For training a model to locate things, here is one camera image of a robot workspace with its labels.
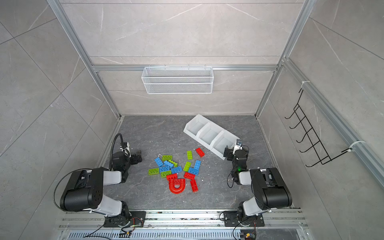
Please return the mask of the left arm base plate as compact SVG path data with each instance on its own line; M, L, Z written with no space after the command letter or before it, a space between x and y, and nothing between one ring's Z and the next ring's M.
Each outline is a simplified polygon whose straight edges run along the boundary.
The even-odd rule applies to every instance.
M122 213L115 217L106 217L103 227L105 228L123 228L133 226L143 226L146 219L145 211L133 211Z

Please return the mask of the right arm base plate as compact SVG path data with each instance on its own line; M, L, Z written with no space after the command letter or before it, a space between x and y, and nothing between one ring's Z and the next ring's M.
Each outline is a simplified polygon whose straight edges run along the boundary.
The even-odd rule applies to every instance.
M237 211L224 211L220 213L219 220L223 221L226 227L264 227L262 215L243 216Z

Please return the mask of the red arch lego piece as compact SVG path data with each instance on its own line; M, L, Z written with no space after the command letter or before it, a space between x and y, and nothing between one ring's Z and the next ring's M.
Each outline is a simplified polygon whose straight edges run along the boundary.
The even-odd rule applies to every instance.
M185 190L186 181L185 179L170 179L169 189L173 194L180 194Z

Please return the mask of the red lego brick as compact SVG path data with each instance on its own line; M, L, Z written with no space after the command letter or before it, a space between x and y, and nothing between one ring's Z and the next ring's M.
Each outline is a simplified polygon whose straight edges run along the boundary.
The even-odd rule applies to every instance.
M199 190L196 180L191 180L190 184L191 184L191 188L192 188L193 193L196 193Z
M189 173L189 172L185 172L185 174L184 174L184 178L185 179L188 179L188 180L194 180L195 179L195 175L194 174L191 174L191 173Z
M167 175L166 178L167 178L168 181L174 180L174 179L178 178L178 174L175 173L175 174Z
M205 153L203 152L203 150L201 148L197 148L196 149L196 152L197 154L200 156L200 158L204 157L205 156Z

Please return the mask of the green lego brick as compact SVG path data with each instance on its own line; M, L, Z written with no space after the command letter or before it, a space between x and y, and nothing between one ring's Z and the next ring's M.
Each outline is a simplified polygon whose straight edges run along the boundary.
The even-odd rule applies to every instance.
M148 175L153 176L153 175L158 175L160 173L159 168L154 168L154 169L149 169L148 170Z
M191 167L191 162L186 162L183 171L188 172Z
M188 158L188 160L192 160L193 159L192 151L187 151L187 158Z
M172 161L173 160L173 156L172 155L163 155L162 156L162 160L163 161Z
M166 178L168 175L171 175L172 171L164 171L161 172L161 178Z

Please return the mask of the blue lego brick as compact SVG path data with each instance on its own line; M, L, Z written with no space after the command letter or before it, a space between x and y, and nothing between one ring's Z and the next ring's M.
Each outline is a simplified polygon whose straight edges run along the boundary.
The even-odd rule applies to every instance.
M162 167L164 165L163 161L159 157L155 158L154 161L156 162L158 167Z
M174 164L169 162L169 161L164 161L164 164L170 168L173 168L174 167Z
M159 172L162 173L162 172L167 172L167 171L170 171L171 168L169 166L162 166L162 167L159 167Z
M172 174L178 174L183 171L183 168L181 166L175 167L171 169Z
M201 161L200 160L196 160L195 161L195 165L194 165L194 169L199 171L200 170L200 166L201 166Z

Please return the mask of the white three-compartment bin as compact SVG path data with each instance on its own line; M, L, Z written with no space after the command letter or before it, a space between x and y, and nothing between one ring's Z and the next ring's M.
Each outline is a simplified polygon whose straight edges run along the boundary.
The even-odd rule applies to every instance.
M226 159L224 157L225 148L232 149L236 141L240 139L240 137L200 114L196 115L185 125L184 133L222 160Z

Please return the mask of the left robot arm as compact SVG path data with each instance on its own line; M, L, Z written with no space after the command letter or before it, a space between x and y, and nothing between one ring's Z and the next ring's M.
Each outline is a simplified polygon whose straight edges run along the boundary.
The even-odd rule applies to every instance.
M67 174L69 180L54 205L64 212L91 212L105 217L105 226L125 227L133 225L135 216L124 201L114 200L104 194L104 187L127 181L129 168L142 162L141 151L132 154L123 135L115 135L107 168L77 169Z

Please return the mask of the green lego brick bottom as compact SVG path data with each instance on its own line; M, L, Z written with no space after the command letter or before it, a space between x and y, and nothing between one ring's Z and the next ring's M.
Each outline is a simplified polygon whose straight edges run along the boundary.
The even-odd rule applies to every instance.
M161 172L161 178L166 178L168 175L171 175L172 171L164 171Z

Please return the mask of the blue lego brick low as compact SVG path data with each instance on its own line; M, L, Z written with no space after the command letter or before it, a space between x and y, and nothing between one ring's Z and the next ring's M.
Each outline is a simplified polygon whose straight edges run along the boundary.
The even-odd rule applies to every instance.
M189 168L188 172L189 172L190 174L195 175L195 176L197 176L197 175L199 174L199 170L194 169L194 168Z

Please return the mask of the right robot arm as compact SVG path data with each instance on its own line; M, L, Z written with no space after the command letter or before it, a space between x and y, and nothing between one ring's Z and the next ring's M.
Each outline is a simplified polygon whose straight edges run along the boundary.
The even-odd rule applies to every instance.
M249 225L257 221L272 209L287 208L292 205L292 195L277 168L247 169L249 150L244 146L236 145L234 148L225 148L223 157L232 162L229 177L232 179L232 188L235 184L250 186L252 197L239 204L235 212L224 212L224 218L230 221L229 226Z

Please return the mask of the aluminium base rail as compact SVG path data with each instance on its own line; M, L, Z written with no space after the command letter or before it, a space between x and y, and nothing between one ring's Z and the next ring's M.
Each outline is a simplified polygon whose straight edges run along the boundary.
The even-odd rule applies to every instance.
M141 220L109 228L89 213L64 213L57 240L311 240L300 209L270 210L238 219L234 209L134 210Z

